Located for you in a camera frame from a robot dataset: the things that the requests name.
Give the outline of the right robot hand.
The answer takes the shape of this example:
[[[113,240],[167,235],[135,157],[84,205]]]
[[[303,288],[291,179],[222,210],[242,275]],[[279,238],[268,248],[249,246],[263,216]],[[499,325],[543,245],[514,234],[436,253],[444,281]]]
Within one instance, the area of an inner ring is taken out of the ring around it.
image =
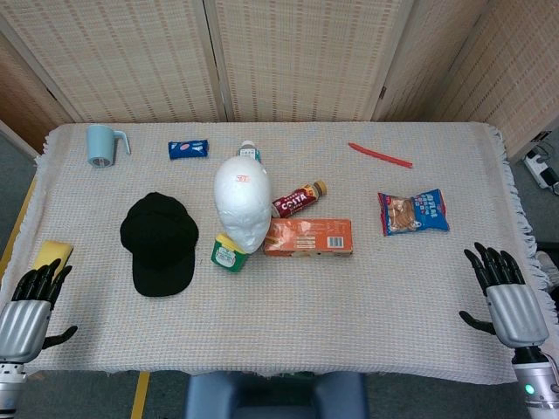
[[[549,337],[549,330],[532,288],[526,284],[520,266],[506,251],[475,243],[476,251],[464,250],[491,319],[475,319],[459,312],[468,326],[492,334],[506,347],[538,347]]]

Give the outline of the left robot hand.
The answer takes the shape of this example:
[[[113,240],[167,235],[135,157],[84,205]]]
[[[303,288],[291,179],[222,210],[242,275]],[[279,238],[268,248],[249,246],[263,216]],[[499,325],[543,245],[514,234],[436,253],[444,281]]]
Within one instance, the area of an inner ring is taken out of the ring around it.
[[[21,277],[11,300],[1,311],[2,363],[26,364],[76,334],[77,326],[58,335],[47,334],[52,312],[71,270],[70,265],[63,267],[56,258]]]

